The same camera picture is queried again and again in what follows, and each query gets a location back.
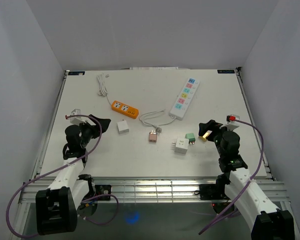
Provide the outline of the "orange power strip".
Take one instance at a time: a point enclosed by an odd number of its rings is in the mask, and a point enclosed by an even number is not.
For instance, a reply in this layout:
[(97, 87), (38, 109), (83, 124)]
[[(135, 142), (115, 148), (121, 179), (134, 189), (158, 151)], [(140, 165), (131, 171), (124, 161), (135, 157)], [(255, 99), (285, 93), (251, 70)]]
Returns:
[(129, 105), (126, 105), (124, 103), (121, 103), (119, 101), (114, 101), (111, 104), (111, 109), (115, 112), (118, 112), (122, 115), (125, 115), (126, 117), (130, 117), (132, 119), (136, 119), (139, 115), (139, 110), (131, 107)]

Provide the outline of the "pink brown charger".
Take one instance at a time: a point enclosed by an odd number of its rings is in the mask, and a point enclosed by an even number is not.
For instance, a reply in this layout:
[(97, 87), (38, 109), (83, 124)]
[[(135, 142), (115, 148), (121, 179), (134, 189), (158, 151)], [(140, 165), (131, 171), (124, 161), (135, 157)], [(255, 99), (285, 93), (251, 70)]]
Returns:
[(149, 133), (148, 141), (150, 143), (156, 143), (158, 138), (158, 133), (154, 130)]

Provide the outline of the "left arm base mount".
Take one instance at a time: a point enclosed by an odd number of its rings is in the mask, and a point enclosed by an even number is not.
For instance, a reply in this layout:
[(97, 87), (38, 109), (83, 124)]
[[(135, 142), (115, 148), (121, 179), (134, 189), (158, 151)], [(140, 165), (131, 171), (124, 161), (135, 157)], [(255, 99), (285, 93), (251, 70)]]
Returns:
[(94, 178), (89, 174), (79, 175), (79, 180), (88, 182), (88, 193), (84, 196), (83, 200), (89, 199), (97, 195), (105, 195), (111, 193), (111, 185), (108, 184), (95, 184)]

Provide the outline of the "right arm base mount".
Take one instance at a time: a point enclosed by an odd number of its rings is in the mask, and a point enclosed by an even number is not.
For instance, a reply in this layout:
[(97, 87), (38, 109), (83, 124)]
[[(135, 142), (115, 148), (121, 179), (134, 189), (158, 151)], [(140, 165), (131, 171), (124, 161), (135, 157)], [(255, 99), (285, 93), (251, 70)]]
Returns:
[(194, 191), (194, 195), (198, 195), (200, 200), (229, 200), (218, 190), (216, 184), (200, 184), (199, 189)]

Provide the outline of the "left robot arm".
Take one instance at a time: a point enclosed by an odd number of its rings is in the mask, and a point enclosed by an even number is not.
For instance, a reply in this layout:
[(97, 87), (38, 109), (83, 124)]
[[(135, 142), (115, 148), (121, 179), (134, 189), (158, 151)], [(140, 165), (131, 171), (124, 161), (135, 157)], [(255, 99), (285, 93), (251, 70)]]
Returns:
[(94, 179), (83, 174), (87, 164), (86, 147), (92, 139), (107, 131), (111, 120), (88, 116), (93, 122), (83, 121), (77, 111), (70, 116), (65, 129), (67, 143), (62, 150), (63, 166), (45, 190), (36, 193), (36, 225), (39, 235), (73, 232), (77, 226), (77, 210), (83, 200), (96, 194)]

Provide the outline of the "white cube socket adapter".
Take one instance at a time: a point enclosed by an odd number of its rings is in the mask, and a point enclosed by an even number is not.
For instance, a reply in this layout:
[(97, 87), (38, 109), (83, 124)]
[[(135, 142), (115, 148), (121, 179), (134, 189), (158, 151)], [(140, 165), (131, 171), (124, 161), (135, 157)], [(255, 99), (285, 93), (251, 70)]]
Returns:
[(186, 154), (189, 146), (189, 140), (187, 138), (178, 137), (174, 142), (172, 142), (174, 147), (174, 152), (179, 154)]

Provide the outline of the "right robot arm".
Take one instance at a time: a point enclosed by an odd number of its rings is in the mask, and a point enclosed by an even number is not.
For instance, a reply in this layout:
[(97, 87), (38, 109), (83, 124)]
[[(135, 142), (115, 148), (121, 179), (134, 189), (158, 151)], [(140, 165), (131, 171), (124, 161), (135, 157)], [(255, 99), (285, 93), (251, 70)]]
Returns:
[(241, 123), (237, 117), (229, 115), (226, 124), (212, 119), (199, 124), (198, 135), (213, 142), (219, 154), (222, 174), (216, 180), (216, 194), (231, 201), (199, 234), (229, 217), (228, 210), (235, 206), (249, 226), (252, 239), (293, 240), (296, 237), (292, 214), (268, 199), (239, 154), (240, 136), (235, 129)]

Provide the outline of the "white charger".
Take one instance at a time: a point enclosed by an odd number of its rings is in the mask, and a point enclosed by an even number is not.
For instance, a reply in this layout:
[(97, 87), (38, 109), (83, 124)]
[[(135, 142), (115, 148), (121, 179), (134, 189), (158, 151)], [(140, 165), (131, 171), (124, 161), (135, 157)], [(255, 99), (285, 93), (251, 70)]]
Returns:
[(119, 134), (128, 133), (130, 131), (127, 121), (122, 120), (117, 123)]

